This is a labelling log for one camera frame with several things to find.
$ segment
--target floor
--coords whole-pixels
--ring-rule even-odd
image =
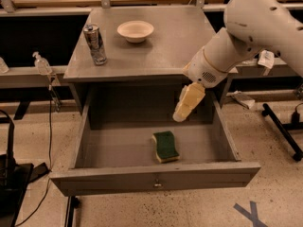
[[[228,129],[242,160],[261,164],[261,170],[246,187],[79,197],[74,226],[301,227],[303,162],[293,160],[293,150],[270,117],[261,115],[266,102],[282,123],[288,123],[301,101],[291,92],[250,96],[256,100],[251,110],[229,98],[223,105]],[[16,107],[12,103],[0,105],[11,116]],[[48,111],[48,102],[33,102],[24,119],[14,122],[17,163],[49,163]],[[52,113],[53,171],[68,169],[79,125],[80,114],[73,101],[65,101],[59,113]],[[301,132],[294,133],[294,138],[303,145]],[[36,208],[47,179],[44,176],[28,186],[17,223]],[[67,198],[51,183],[39,210],[22,226],[64,226],[66,203]]]

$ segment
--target drawer handle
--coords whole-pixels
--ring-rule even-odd
[[[159,182],[158,179],[156,179],[156,180],[155,180],[155,184],[153,185],[153,187],[155,187],[155,188],[160,188],[160,187],[162,187],[162,184]]]

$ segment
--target gray countertop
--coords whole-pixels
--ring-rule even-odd
[[[116,29],[131,20],[154,26],[141,44],[131,44]],[[215,34],[201,9],[192,6],[93,9],[87,22],[99,25],[108,61],[95,66],[83,33],[64,78],[70,82],[180,76],[196,52]]]

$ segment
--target blue tape cross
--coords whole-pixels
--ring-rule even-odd
[[[249,213],[246,209],[242,208],[237,203],[235,204],[234,208],[249,220],[251,220],[253,222],[253,227],[267,227],[266,224],[258,219],[257,205],[254,201],[250,201],[250,209],[252,213]]]

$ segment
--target white spray bottle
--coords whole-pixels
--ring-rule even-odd
[[[52,69],[51,69],[47,59],[41,57],[39,55],[39,52],[37,52],[37,51],[34,52],[32,54],[32,57],[36,58],[35,66],[38,69],[40,75],[45,76],[45,75],[50,75],[52,73]]]

